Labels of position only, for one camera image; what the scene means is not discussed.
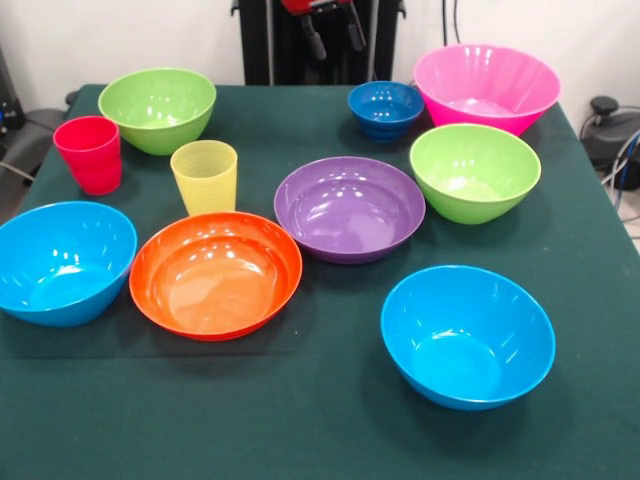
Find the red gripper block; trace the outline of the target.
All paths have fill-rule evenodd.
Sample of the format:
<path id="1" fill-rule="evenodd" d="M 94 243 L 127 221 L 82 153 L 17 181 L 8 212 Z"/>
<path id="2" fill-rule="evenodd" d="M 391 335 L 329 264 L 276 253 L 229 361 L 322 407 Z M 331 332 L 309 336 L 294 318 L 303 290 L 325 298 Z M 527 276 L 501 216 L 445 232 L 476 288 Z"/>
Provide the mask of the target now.
<path id="1" fill-rule="evenodd" d="M 302 15 L 300 17 L 302 30 L 314 57 L 318 61 L 324 61 L 327 53 L 321 36 L 313 26 L 310 15 L 312 13 L 341 8 L 348 5 L 346 7 L 347 27 L 352 48 L 355 51 L 362 51 L 366 46 L 359 16 L 351 0 L 282 0 L 281 3 L 290 14 Z"/>

